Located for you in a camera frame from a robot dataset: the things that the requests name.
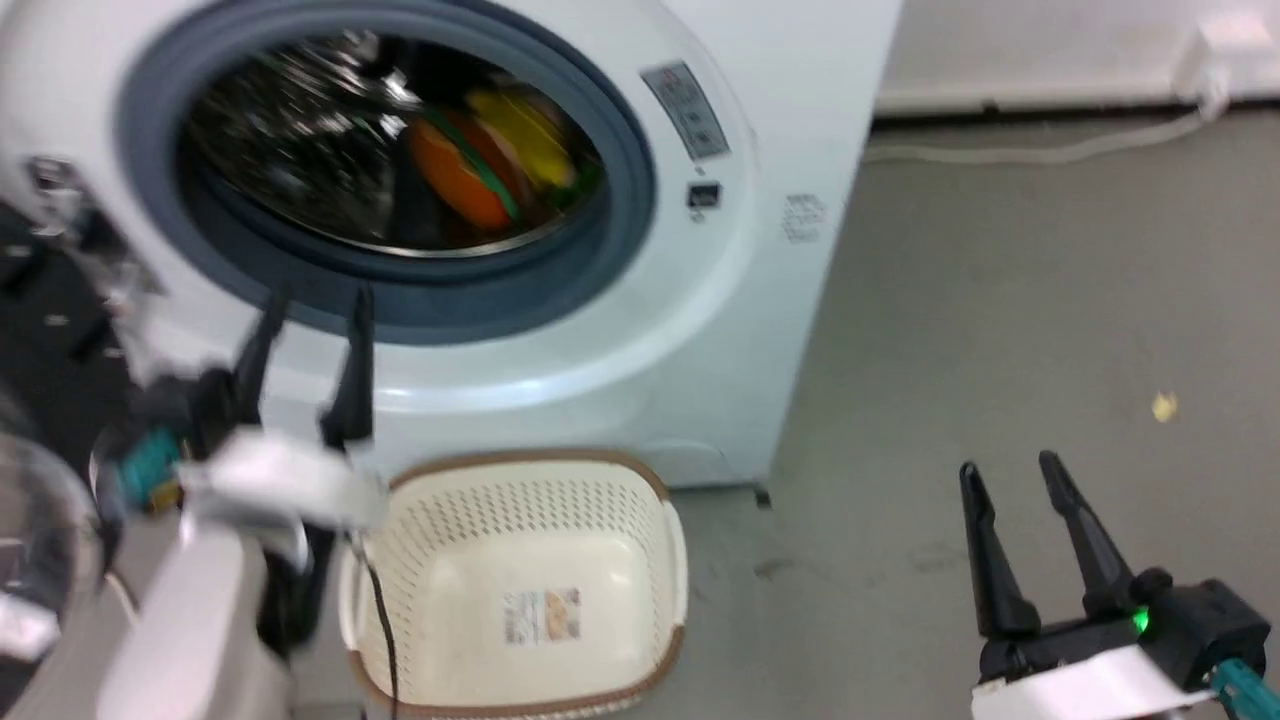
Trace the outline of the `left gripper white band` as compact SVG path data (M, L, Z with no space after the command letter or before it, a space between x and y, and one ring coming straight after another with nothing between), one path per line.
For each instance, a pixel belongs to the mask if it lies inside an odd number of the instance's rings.
M128 445L152 429L177 436L183 452L175 466L180 502L207 496L316 527L372 529L387 518L389 492L346 452L374 433L372 288L365 284L355 296L346 360L319 418L317 445L260 425L268 365L289 302L288 288L271 291L230 369L195 378L160 375L138 389L129 405Z

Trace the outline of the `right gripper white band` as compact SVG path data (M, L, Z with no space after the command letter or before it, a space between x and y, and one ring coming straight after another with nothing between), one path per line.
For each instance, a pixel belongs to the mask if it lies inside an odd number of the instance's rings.
M1184 720L1197 706L1220 706L1210 676L1225 660L1243 660L1265 680L1271 625L1262 615L1219 579L1170 585L1158 569L1143 575L1152 580L1149 601L1135 612L1132 569L1064 461L1043 450L1038 464L1068 528L1085 615L1129 618L1088 659L978 685L972 720ZM1018 585L973 461L961 465L959 484L979 634L1001 641L1039 633L1039 612Z

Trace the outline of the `cream perforated laundry basket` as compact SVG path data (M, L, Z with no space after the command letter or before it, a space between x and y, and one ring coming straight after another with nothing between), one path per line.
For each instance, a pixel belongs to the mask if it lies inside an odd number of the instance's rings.
M343 552L337 616L388 720L589 720L639 705L678 661L686 536L663 479L627 454L411 468L364 550Z

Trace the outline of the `white front-load washing machine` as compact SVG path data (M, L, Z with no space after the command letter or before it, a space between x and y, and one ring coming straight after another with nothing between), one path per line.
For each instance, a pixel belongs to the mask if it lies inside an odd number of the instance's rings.
M905 0L0 0L0 200L68 160L140 269L129 373L229 363L274 288L268 427L315 436L360 287L387 477L605 448L774 464ZM408 127L518 86L607 178L477 231Z

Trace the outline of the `yellow plush toy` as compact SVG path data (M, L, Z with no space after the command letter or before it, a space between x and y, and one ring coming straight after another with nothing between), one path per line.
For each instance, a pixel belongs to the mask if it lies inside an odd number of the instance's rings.
M518 86L475 88L465 96L475 117L513 150L538 190L568 190L579 178L568 147L570 133L549 114L549 105Z

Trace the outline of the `green plush piece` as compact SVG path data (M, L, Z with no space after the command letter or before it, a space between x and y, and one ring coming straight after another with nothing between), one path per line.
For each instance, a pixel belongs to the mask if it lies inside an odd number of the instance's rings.
M576 168L576 174L567 186L554 186L547 190L541 199L557 213L571 214L591 199L605 178L604 167L596 159L588 159Z

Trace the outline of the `orange yellow green clothes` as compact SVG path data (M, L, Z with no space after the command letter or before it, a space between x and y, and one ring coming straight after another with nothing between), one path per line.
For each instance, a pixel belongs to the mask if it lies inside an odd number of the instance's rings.
M429 106L410 123L408 143L428 186L477 231L507 232L532 206L515 150L475 115Z

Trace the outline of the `dark glass washer door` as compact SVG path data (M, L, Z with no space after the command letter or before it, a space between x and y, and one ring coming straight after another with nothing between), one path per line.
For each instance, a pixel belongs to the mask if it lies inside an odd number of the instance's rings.
M37 208L0 200L0 714L52 676L122 543L92 484L127 410L115 319L140 275L68 160L23 170Z

